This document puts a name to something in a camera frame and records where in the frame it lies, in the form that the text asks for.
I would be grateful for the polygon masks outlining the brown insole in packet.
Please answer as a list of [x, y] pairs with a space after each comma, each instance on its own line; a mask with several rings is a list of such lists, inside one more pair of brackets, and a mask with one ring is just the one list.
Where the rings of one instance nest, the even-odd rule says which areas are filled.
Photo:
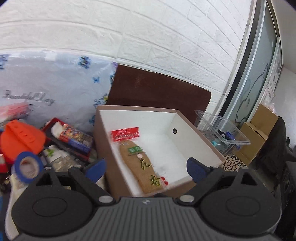
[[159, 175], [135, 139], [140, 137], [139, 128], [122, 128], [111, 131], [112, 141], [118, 143], [120, 156], [130, 169], [144, 194], [157, 193], [166, 187], [165, 177]]

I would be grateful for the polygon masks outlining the dark brown wooden board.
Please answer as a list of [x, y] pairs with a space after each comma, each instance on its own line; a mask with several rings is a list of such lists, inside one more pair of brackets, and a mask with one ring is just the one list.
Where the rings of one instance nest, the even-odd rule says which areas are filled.
[[106, 104], [176, 109], [194, 123], [195, 111], [205, 111], [210, 99], [211, 92], [197, 85], [119, 65]]

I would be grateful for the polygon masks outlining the cardboard boxes by window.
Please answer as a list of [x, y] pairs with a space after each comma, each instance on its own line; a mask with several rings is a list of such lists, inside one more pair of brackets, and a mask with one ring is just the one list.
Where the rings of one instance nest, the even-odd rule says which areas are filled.
[[260, 104], [250, 122], [245, 122], [241, 126], [241, 132], [250, 140], [250, 145], [244, 145], [235, 152], [236, 157], [246, 166], [257, 156], [274, 125], [278, 116], [270, 109]]

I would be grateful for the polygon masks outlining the blue masking tape roll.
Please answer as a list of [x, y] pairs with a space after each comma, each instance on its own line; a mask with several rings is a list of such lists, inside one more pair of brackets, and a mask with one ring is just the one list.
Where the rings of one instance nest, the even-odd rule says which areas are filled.
[[11, 173], [25, 184], [30, 184], [44, 169], [44, 164], [39, 156], [32, 152], [18, 154], [12, 166]]

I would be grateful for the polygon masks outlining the tan cardboard box white inside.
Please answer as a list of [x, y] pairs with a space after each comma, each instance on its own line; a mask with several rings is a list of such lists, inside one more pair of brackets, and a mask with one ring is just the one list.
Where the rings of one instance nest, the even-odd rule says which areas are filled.
[[94, 141], [107, 163], [106, 179], [115, 198], [159, 192], [178, 197], [195, 184], [187, 172], [194, 158], [206, 167], [224, 157], [178, 110], [102, 105], [96, 110]]

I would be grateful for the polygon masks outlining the floral white plastic bag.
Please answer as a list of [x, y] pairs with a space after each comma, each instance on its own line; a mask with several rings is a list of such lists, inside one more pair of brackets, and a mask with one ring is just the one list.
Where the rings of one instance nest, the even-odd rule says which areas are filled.
[[93, 131], [96, 108], [107, 103], [118, 64], [62, 52], [1, 54], [1, 106], [24, 103], [26, 122], [42, 127], [58, 118]]

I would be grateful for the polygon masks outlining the letter pattern table cloth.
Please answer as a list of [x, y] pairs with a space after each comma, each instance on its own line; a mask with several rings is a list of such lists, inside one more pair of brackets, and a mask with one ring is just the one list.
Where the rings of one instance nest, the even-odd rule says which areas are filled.
[[227, 172], [238, 172], [240, 169], [248, 169], [248, 167], [235, 155], [224, 156], [225, 161], [222, 168]]

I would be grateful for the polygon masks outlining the red tray with card pack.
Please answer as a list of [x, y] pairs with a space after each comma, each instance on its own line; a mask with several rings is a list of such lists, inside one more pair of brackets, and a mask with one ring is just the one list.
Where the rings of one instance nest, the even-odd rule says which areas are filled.
[[92, 136], [58, 118], [51, 119], [41, 130], [45, 133], [48, 143], [53, 142], [60, 149], [69, 152], [83, 162], [89, 160], [93, 146]]

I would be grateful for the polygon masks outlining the clear plastic container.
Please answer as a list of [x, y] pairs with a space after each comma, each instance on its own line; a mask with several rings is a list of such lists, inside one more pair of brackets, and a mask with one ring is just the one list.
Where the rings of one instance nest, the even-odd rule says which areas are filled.
[[250, 145], [246, 135], [229, 119], [201, 110], [195, 113], [197, 118], [194, 125], [222, 155], [232, 154]]

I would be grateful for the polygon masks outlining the orange plastic tool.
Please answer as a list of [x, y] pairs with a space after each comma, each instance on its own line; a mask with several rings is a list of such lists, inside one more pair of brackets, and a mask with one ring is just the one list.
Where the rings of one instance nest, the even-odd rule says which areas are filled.
[[6, 124], [1, 134], [1, 152], [6, 163], [12, 165], [22, 152], [39, 154], [46, 142], [46, 135], [40, 129], [12, 120]]

